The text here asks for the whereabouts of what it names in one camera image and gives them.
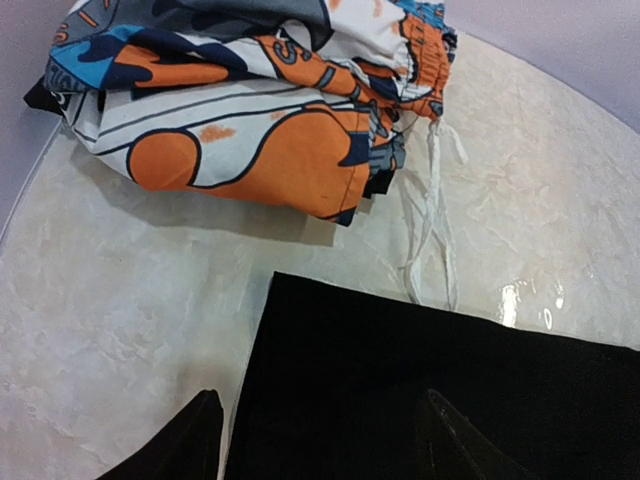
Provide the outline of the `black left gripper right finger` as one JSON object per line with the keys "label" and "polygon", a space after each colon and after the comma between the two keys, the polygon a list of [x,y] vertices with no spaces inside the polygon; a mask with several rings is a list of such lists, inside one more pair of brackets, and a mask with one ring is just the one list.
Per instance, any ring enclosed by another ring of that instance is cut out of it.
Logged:
{"label": "black left gripper right finger", "polygon": [[527,469],[496,448],[435,390],[415,413],[420,479],[533,479]]}

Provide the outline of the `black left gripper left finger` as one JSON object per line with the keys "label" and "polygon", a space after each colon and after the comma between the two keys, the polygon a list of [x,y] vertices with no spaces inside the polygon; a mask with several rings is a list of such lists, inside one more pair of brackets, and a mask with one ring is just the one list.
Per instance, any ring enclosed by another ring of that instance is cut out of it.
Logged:
{"label": "black left gripper left finger", "polygon": [[140,450],[99,480],[215,480],[223,423],[218,392],[202,390]]}

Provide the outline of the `black t-shirt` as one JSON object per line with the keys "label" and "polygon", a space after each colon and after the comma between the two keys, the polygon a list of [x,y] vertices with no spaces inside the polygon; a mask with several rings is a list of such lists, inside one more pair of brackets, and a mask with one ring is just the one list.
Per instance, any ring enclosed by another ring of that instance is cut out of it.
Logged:
{"label": "black t-shirt", "polygon": [[439,392],[536,479],[639,475],[639,354],[348,290],[271,279],[229,479],[419,479]]}

